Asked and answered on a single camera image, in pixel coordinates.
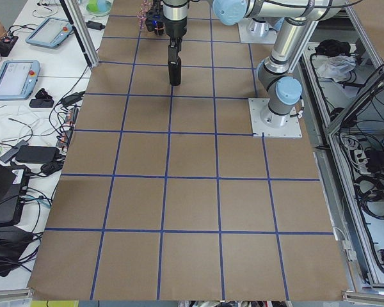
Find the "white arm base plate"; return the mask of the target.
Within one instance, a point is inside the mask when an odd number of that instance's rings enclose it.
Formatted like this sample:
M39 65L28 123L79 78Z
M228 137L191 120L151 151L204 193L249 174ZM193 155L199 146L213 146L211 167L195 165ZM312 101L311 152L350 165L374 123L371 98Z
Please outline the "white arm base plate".
M273 45L277 38L276 30L266 21L243 19L238 22L241 43Z
M249 98L252 135L255 138L302 138L300 120L295 107L286 115L276 115L269 109L268 98Z

